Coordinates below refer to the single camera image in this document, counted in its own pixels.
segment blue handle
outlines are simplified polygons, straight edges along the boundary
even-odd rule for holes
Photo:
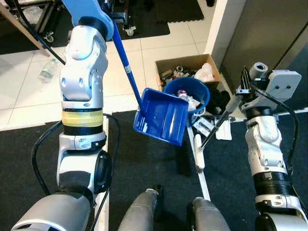
[[[139,91],[138,91],[138,88],[137,88],[137,85],[136,85],[133,73],[131,71],[131,68],[130,68],[130,65],[129,65],[129,62],[128,62],[128,59],[127,59],[127,56],[126,56],[126,53],[125,53],[125,50],[124,50],[124,47],[123,47],[123,44],[122,44],[122,40],[121,40],[119,31],[117,29],[117,26],[116,26],[115,22],[114,22],[114,35],[113,35],[112,39],[113,39],[113,41],[115,43],[115,47],[117,49],[117,52],[119,53],[120,59],[122,61],[124,69],[126,71],[126,74],[127,74],[128,80],[130,82],[130,85],[133,88],[135,97],[136,97],[137,102],[139,104],[139,108],[142,111],[141,97],[139,95]]]

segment black floor mat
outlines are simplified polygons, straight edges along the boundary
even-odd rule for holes
[[[193,169],[192,153],[185,135],[183,147],[154,140],[132,129],[135,112],[115,113],[122,126],[115,178],[110,196],[109,227],[118,228],[127,208],[147,187],[161,183],[166,193],[166,216],[154,224],[154,231],[184,231],[186,205],[201,195]],[[308,204],[308,115],[298,114],[300,135],[294,155],[294,183],[305,204]],[[30,152],[35,140],[54,123],[45,126],[0,132],[0,227],[10,230],[16,221],[44,196],[30,164]],[[289,115],[281,116],[282,152],[292,143],[293,123]],[[58,133],[51,134],[38,151],[38,165],[48,187],[56,190]],[[205,150],[207,180],[211,200],[220,209],[231,230],[254,230],[257,212],[255,190],[247,161],[245,123],[231,124],[232,141],[212,139]],[[115,124],[109,124],[109,153],[114,149]]]
[[[152,9],[146,11],[143,7],[143,1],[130,0],[131,20],[137,29],[133,36],[128,36],[126,31],[122,30],[122,25],[119,24],[118,28],[122,39],[136,39],[170,34],[167,23],[162,24],[156,22],[155,5]],[[71,15],[65,8],[61,9],[58,15],[59,17],[55,22],[56,26],[53,27],[52,21],[50,21],[45,29],[45,31],[52,30],[54,32],[54,41],[52,43],[47,42],[52,47],[66,46],[68,43],[68,31],[73,28]],[[36,46],[7,20],[0,20],[0,28],[0,54],[37,50]]]
[[[156,19],[160,23],[204,19],[197,0],[155,0],[155,4]]]

